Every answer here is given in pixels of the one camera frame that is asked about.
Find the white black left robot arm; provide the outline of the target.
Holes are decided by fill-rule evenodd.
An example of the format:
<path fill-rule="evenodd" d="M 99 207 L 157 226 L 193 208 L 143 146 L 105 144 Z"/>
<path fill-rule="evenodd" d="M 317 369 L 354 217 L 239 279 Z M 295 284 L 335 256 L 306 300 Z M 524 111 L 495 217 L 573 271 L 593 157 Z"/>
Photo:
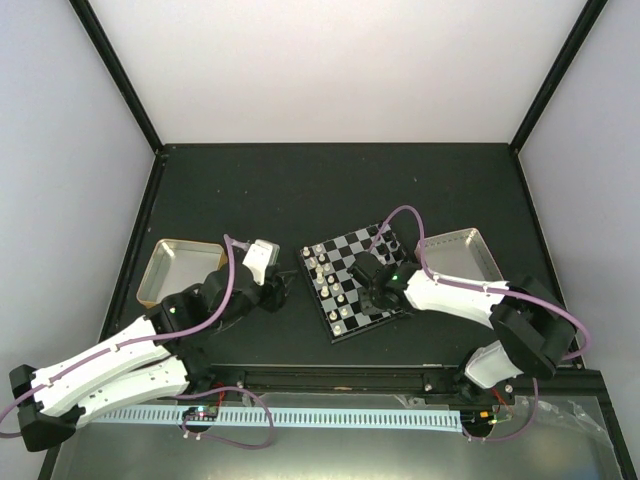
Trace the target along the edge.
<path fill-rule="evenodd" d="M 9 378 L 18 438 L 30 452 L 45 451 L 118 408 L 181 395 L 207 397 L 215 374 L 206 342 L 255 308 L 280 310 L 295 277 L 293 271 L 270 267 L 258 284 L 244 266 L 234 274 L 212 272 L 68 360 L 40 369 L 14 368 Z"/>

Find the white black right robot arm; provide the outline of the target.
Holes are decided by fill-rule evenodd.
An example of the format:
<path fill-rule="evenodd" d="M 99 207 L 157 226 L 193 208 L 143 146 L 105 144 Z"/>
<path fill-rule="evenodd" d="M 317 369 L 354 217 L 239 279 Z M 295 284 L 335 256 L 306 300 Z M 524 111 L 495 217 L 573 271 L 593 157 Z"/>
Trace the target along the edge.
<path fill-rule="evenodd" d="M 473 351 L 454 379 L 457 396 L 476 403 L 498 383 L 520 375 L 553 378 L 577 327 L 531 277 L 481 282 L 427 271 L 418 263 L 383 264 L 369 252 L 348 268 L 361 285 L 364 312 L 441 312 L 491 329 L 496 340 Z"/>

